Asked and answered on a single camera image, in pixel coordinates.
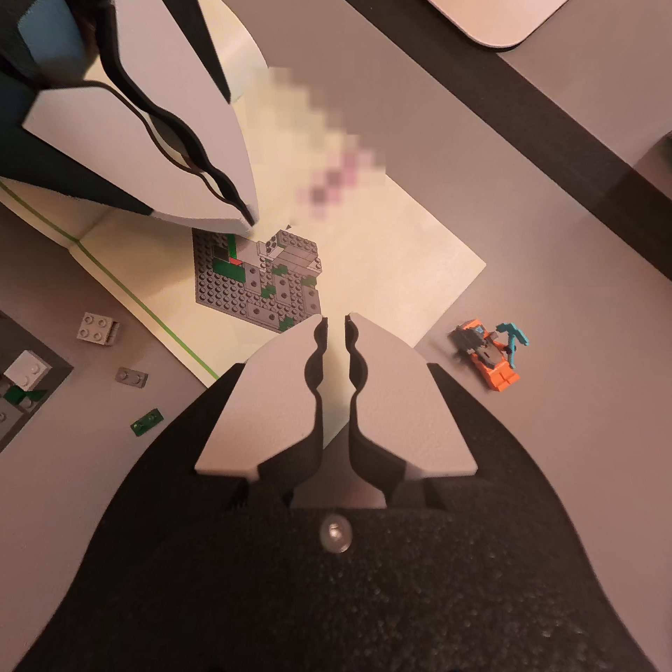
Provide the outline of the grey and green brick build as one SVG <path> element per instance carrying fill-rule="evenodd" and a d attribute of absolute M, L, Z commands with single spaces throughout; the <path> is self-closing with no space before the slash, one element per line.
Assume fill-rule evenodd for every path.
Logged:
<path fill-rule="evenodd" d="M 1 313 L 1 450 L 72 371 L 67 360 Z"/>

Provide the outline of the open instruction booklet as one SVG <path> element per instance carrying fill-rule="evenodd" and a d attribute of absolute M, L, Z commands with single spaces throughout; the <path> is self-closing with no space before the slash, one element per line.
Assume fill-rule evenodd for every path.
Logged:
<path fill-rule="evenodd" d="M 343 317 L 414 347 L 484 268 L 354 136 L 270 69 L 222 1 L 199 1 L 231 89 L 258 201 L 250 234 L 190 228 L 1 177 L 1 202 L 67 248 L 206 386 L 276 334 Z"/>

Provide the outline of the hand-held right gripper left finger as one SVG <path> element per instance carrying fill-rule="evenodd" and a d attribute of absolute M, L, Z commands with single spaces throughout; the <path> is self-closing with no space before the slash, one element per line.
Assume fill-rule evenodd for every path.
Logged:
<path fill-rule="evenodd" d="M 245 362 L 197 458 L 200 476 L 267 487 L 290 506 L 321 466 L 328 320 L 313 315 L 261 346 Z"/>

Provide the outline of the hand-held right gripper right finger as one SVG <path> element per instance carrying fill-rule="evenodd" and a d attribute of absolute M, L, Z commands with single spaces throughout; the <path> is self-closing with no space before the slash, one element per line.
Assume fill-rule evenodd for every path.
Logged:
<path fill-rule="evenodd" d="M 478 466 L 427 361 L 359 313 L 345 318 L 349 462 L 390 505 L 399 486 L 474 476 Z"/>

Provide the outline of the orange toy minifigure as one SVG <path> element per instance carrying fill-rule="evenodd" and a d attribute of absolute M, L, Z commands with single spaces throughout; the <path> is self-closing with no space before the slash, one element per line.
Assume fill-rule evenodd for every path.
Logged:
<path fill-rule="evenodd" d="M 500 323 L 489 331 L 474 319 L 458 325 L 448 338 L 470 358 L 492 391 L 502 392 L 519 380 L 516 351 L 519 346 L 528 346 L 529 340 L 515 323 Z"/>

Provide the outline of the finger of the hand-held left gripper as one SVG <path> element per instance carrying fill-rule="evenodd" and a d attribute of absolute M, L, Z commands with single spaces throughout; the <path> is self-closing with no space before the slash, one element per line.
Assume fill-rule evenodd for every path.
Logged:
<path fill-rule="evenodd" d="M 106 85 L 41 91 L 25 131 L 138 200 L 149 216 L 219 233 L 249 235 L 251 224 L 203 177 L 156 142 L 146 120 Z"/>
<path fill-rule="evenodd" d="M 99 2 L 99 57 L 150 120 L 159 146 L 203 178 L 243 227 L 258 221 L 253 171 L 235 111 L 163 1 Z"/>

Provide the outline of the small dark green brick plate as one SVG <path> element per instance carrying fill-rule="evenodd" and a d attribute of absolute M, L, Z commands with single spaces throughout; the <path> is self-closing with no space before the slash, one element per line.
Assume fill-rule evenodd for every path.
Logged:
<path fill-rule="evenodd" d="M 132 422 L 130 429 L 132 430 L 134 436 L 138 438 L 151 431 L 163 421 L 164 417 L 162 413 L 157 408 L 154 408 L 136 421 Z"/>

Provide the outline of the light grey square brick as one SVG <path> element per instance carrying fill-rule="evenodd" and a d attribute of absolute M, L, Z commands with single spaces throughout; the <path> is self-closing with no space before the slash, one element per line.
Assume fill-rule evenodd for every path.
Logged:
<path fill-rule="evenodd" d="M 109 316 L 85 313 L 77 330 L 80 341 L 110 347 L 115 343 L 120 323 Z"/>

